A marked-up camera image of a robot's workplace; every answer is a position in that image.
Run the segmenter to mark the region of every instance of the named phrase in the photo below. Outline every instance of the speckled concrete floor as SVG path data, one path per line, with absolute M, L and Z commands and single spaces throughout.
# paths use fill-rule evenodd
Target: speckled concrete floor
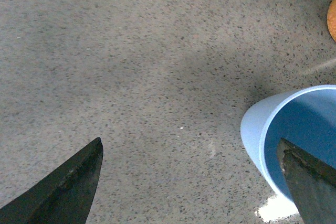
M 87 223 L 264 223 L 242 116 L 336 80 L 331 0 L 0 1 L 1 206 L 100 136 Z

